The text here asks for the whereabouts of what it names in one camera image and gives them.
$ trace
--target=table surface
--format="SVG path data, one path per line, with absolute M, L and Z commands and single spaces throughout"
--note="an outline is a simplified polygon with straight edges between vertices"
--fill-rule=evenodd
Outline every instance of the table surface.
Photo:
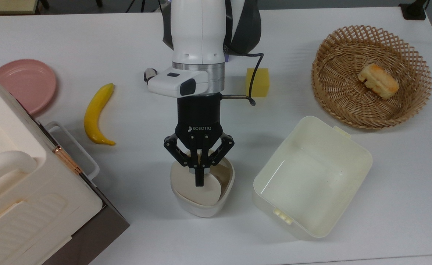
M 0 17 L 0 66 L 38 59 L 57 74 L 58 94 L 38 118 L 58 121 L 100 165 L 95 183 L 131 223 L 94 261 L 107 264 L 293 264 L 432 255 L 432 95 L 404 124 L 365 131 L 330 117 L 313 97 L 310 71 L 318 45 L 348 25 L 382 27 L 409 42 L 432 76 L 432 27 L 403 20 L 397 7 L 261 11 L 270 70 L 268 97 L 251 107 L 224 100 L 221 124 L 234 137 L 226 156 L 236 179 L 214 218 L 179 207 L 170 189 L 174 159 L 163 148 L 174 132 L 176 100 L 150 93 L 142 74 L 171 65 L 159 14 Z M 256 59 L 231 57 L 224 93 L 243 93 L 246 69 Z M 104 84 L 115 92 L 100 128 L 116 146 L 93 144 L 83 130 L 88 102 Z M 332 232 L 296 240 L 251 201 L 253 179 L 304 116 L 339 126 L 374 159 L 370 173 Z
M 432 255 L 402 258 L 378 258 L 327 263 L 304 263 L 300 265 L 432 265 Z
M 34 14 L 38 0 L 0 0 L 0 14 Z

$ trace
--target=wicker basket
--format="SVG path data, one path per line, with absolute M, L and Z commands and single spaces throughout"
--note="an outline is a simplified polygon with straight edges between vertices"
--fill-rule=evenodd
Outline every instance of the wicker basket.
M 383 67 L 399 82 L 384 100 L 358 79 L 369 64 Z M 312 64 L 315 99 L 336 119 L 357 128 L 392 127 L 417 114 L 431 91 L 426 62 L 414 47 L 384 29 L 349 26 L 330 34 Z

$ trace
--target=rose gold hinge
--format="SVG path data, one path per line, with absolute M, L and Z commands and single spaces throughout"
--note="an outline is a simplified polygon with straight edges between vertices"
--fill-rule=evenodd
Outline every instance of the rose gold hinge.
M 53 153 L 56 154 L 60 161 L 62 161 L 73 173 L 77 175 L 82 173 L 82 170 L 79 168 L 77 163 L 75 163 L 68 153 L 66 153 L 66 151 L 60 146 L 57 146 L 56 149 L 53 150 Z

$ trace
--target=white bowl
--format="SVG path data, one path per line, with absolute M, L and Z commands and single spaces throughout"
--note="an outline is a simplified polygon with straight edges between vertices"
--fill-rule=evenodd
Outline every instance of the white bowl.
M 185 209 L 186 211 L 188 211 L 189 213 L 192 213 L 196 216 L 202 217 L 202 218 L 208 218 L 211 217 L 213 215 L 215 215 L 216 213 L 218 213 L 222 207 L 224 206 L 224 203 L 226 203 L 226 199 L 227 196 L 229 195 L 229 192 L 232 189 L 232 185 L 234 183 L 234 175 L 235 175 L 235 171 L 234 171 L 234 166 L 232 165 L 232 163 L 227 159 L 227 158 L 223 158 L 220 162 L 220 165 L 225 166 L 229 169 L 229 182 L 227 185 L 225 185 L 225 187 L 222 188 L 221 191 L 221 196 L 219 198 L 219 200 L 214 204 L 214 205 L 201 205 L 199 203 L 196 203 L 188 198 L 186 198 L 185 196 L 183 196 L 182 194 L 180 194 L 175 187 L 177 187 L 177 183 L 175 183 L 175 181 L 179 181 L 179 178 L 176 178 L 175 175 L 176 174 L 181 174 L 182 172 L 185 172 L 185 174 L 191 174 L 188 171 L 188 168 L 185 167 L 184 171 L 180 170 L 182 168 L 182 165 L 180 165 L 178 162 L 174 162 L 172 164 L 172 169 L 170 171 L 170 185 L 172 187 L 172 191 L 174 192 L 175 196 L 178 199 L 178 203 L 180 204 L 180 206 L 182 206 L 183 209 Z
M 253 181 L 253 202 L 299 239 L 327 236 L 372 166 L 338 127 L 307 116 Z

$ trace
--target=yellow banana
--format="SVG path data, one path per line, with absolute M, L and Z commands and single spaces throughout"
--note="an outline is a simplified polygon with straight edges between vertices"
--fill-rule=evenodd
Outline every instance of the yellow banana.
M 85 133 L 91 141 L 98 144 L 115 145 L 116 143 L 108 140 L 100 131 L 98 127 L 98 119 L 103 107 L 113 94 L 113 83 L 106 84 L 101 87 L 98 92 L 93 96 L 90 104 L 88 104 L 87 110 L 85 111 L 85 117 L 83 118 L 83 127 L 85 127 Z

